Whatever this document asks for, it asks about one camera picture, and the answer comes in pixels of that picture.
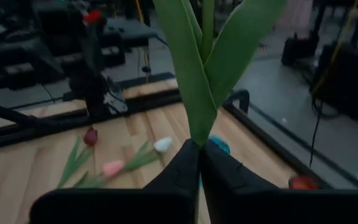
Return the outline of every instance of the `black cable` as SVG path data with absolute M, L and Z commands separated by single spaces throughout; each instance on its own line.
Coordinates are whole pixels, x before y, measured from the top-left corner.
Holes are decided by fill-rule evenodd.
M 311 109 L 316 116 L 320 115 L 324 119 L 334 119 L 341 115 L 338 110 L 336 112 L 333 112 L 332 114 L 323 113 L 322 111 L 320 112 L 319 106 L 317 106 L 317 99 L 315 97 L 313 97 L 311 100 Z
M 113 107 L 112 105 L 108 104 L 108 106 L 113 109 L 117 114 L 119 114 L 120 112 L 117 110 L 117 108 Z
M 48 93 L 48 95 L 50 96 L 50 99 L 53 101 L 54 104 L 56 104 L 55 99 L 53 98 L 52 94 L 50 94 L 49 90 L 43 85 L 41 84 L 42 88 L 44 88 L 44 90 Z
M 310 67 L 310 65 L 305 65 L 303 63 L 300 62 L 295 62 L 292 66 L 292 69 L 294 70 L 298 70 L 301 77 L 303 78 L 303 81 L 305 81 L 305 83 L 307 85 L 311 85 L 311 82 L 313 80 L 313 69 Z
M 146 46 L 145 47 L 146 49 L 146 57 L 147 57 L 147 62 L 148 62 L 148 66 L 150 68 L 150 71 L 151 71 L 151 63 L 150 63 L 150 50 L 149 50 L 149 46 Z M 152 79 L 152 73 L 151 72 L 147 72 L 147 75 L 149 76 L 150 79 Z
M 313 156 L 314 156 L 314 142 L 316 141 L 316 135 L 317 135 L 317 130 L 318 130 L 318 124 L 320 123 L 320 118 L 321 118 L 321 113 L 323 110 L 323 102 L 320 101 L 320 107 L 319 107 L 319 113 L 317 115 L 317 122 L 316 122 L 316 126 L 314 127 L 314 133 L 313 133 L 313 138 L 311 140 L 311 151 L 310 151 L 310 160 L 309 160 L 309 169 L 311 169 L 311 163 L 313 162 Z
M 157 40 L 159 40 L 161 43 L 163 43 L 165 46 L 168 47 L 167 42 L 166 42 L 165 40 L 163 40 L 161 37 L 159 37 L 159 36 L 157 35 L 155 38 L 157 38 Z
M 116 96 L 111 92 L 110 87 L 109 87 L 109 83 L 107 82 L 107 79 L 104 78 L 104 77 L 101 77 L 101 78 L 102 78 L 102 80 L 103 80 L 104 86 L 105 86 L 105 88 L 107 89 L 108 93 L 109 93 L 114 99 L 120 101 L 121 103 L 125 103 L 124 100 L 122 100 L 122 99 L 116 97 Z

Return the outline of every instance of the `wooden table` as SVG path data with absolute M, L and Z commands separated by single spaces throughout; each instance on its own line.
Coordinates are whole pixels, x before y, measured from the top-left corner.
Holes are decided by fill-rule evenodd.
M 128 99 L 171 88 L 177 88 L 175 80 L 132 87 L 123 94 Z M 84 107 L 82 101 L 72 101 L 26 110 L 23 113 L 43 117 Z M 0 126 L 7 124 L 10 122 L 0 119 Z M 161 172 L 190 137 L 186 111 L 181 103 L 94 124 L 93 127 L 99 134 L 94 156 L 80 168 L 67 183 L 67 187 L 86 170 L 90 174 L 98 174 L 105 162 L 131 158 L 147 140 L 154 142 L 172 136 L 173 147 L 159 161 L 132 173 L 122 174 L 105 186 L 142 188 Z M 23 224 L 27 221 L 29 208 L 34 200 L 57 186 L 77 136 L 84 135 L 88 128 L 72 129 L 0 148 L 0 224 Z M 295 175 L 291 167 L 226 111 L 219 111 L 211 133 L 222 137 L 229 144 L 234 158 L 271 183 L 287 187 L 288 179 Z M 200 194 L 199 223 L 209 223 L 205 197 L 202 191 Z

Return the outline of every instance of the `tulip leaf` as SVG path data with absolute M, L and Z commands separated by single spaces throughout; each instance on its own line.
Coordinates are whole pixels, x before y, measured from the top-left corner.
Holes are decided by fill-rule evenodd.
M 81 184 L 85 183 L 88 178 L 89 172 L 86 171 L 82 177 L 73 185 L 74 188 L 79 187 Z
M 196 15 L 194 14 L 190 1 L 183 0 L 183 4 L 185 5 L 185 10 L 190 20 L 190 24 L 191 24 L 191 28 L 193 29 L 194 36 L 196 38 L 198 50 L 201 51 L 201 41 L 202 41 L 201 39 L 203 34 L 201 33 L 200 26 L 198 25 Z
M 92 155 L 93 150 L 85 148 L 70 168 L 70 173 L 74 174 L 78 170 L 78 168 L 80 168 Z
M 76 188 L 79 189 L 89 189 L 89 188 L 101 188 L 104 184 L 108 182 L 108 179 L 99 175 L 93 179 L 89 179 L 78 185 Z
M 185 1 L 188 0 L 154 0 L 154 6 L 171 52 L 190 136 L 199 146 L 204 146 L 217 110 Z
M 220 107 L 272 29 L 286 0 L 246 0 L 231 13 L 204 68 L 214 104 Z
M 146 164 L 149 164 L 153 161 L 156 161 L 159 158 L 160 158 L 160 156 L 157 154 L 157 152 L 150 151 L 148 154 L 144 155 L 143 157 L 139 158 L 138 160 L 133 161 L 133 162 L 128 162 L 122 170 L 125 172 L 130 172 L 130 171 L 140 168 Z
M 211 53 L 214 32 L 214 7 L 215 0 L 203 1 L 203 39 L 201 44 L 201 58 L 203 62 Z
M 73 173 L 71 173 L 71 170 L 75 164 L 75 160 L 77 157 L 78 148 L 80 146 L 80 143 L 81 143 L 81 139 L 80 139 L 80 137 L 77 136 L 75 145 L 73 146 L 73 149 L 71 150 L 70 154 L 68 155 L 68 159 L 67 159 L 65 168 L 63 170 L 62 177 L 60 178 L 59 184 L 57 185 L 58 189 L 62 188 L 63 185 L 66 183 L 66 181 L 71 177 L 71 175 L 73 175 Z
M 149 145 L 149 141 L 143 143 L 140 149 L 137 151 L 135 156 L 132 158 L 132 161 L 137 160 L 138 158 L 142 157 L 147 152 L 147 146 Z

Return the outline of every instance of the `black equipment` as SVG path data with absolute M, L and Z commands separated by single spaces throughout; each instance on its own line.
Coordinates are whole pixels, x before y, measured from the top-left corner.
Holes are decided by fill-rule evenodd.
M 281 61 L 283 65 L 293 65 L 298 59 L 313 57 L 319 42 L 319 30 L 323 21 L 324 13 L 328 6 L 344 6 L 346 12 L 342 17 L 341 30 L 338 32 L 337 38 L 342 32 L 342 27 L 346 21 L 346 17 L 349 13 L 349 7 L 354 4 L 354 0 L 320 0 L 315 4 L 318 4 L 318 15 L 314 22 L 314 28 L 310 31 L 309 37 L 306 39 L 298 38 L 297 34 L 294 37 L 290 37 L 285 42 Z M 356 29 L 351 39 L 352 45 L 358 44 L 358 22 Z
M 317 89 L 315 97 L 340 113 L 358 119 L 358 47 L 351 44 L 342 46 L 336 61 L 331 65 L 335 48 L 336 44 L 324 46 L 310 91 L 313 91 L 324 75 L 326 78 Z
M 111 18 L 103 18 L 95 30 L 88 34 L 83 24 L 83 11 L 87 8 L 79 7 L 77 2 L 38 0 L 30 5 L 33 25 L 13 32 L 0 43 L 0 88 L 16 90 L 36 83 L 47 84 L 72 77 L 89 56 L 90 48 L 81 45 L 89 46 L 85 41 L 90 39 L 93 41 L 92 50 L 96 50 L 99 55 L 94 63 L 99 64 L 98 69 L 101 70 L 104 67 L 124 64 L 126 47 L 147 45 L 148 38 L 157 35 L 154 30 L 146 30 L 144 25 L 140 26 L 135 20 Z M 84 36 L 87 35 L 92 37 L 85 40 Z M 47 49 L 43 56 L 36 55 L 38 49 L 28 44 L 28 41 L 36 38 L 45 46 L 44 49 Z M 55 74 L 54 77 L 44 78 L 47 82 L 41 82 L 39 66 L 34 66 L 29 60 L 34 57 L 41 57 L 42 60 L 48 58 L 49 64 L 54 60 L 55 73 L 64 75 Z
M 200 190 L 212 224 L 358 223 L 358 190 L 279 189 L 214 142 L 190 139 L 143 189 L 54 190 L 33 204 L 30 223 L 197 223 Z

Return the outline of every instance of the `artificial tulip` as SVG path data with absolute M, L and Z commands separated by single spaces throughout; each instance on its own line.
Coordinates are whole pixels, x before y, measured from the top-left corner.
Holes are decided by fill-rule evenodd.
M 89 130 L 84 135 L 83 140 L 87 146 L 93 147 L 98 142 L 98 130 L 89 128 Z
M 154 149 L 157 152 L 164 153 L 167 152 L 169 147 L 173 144 L 173 138 L 172 137 L 166 137 L 163 139 L 160 139 L 154 143 Z
M 114 177 L 125 166 L 125 162 L 122 160 L 108 162 L 103 165 L 103 175 L 107 178 Z

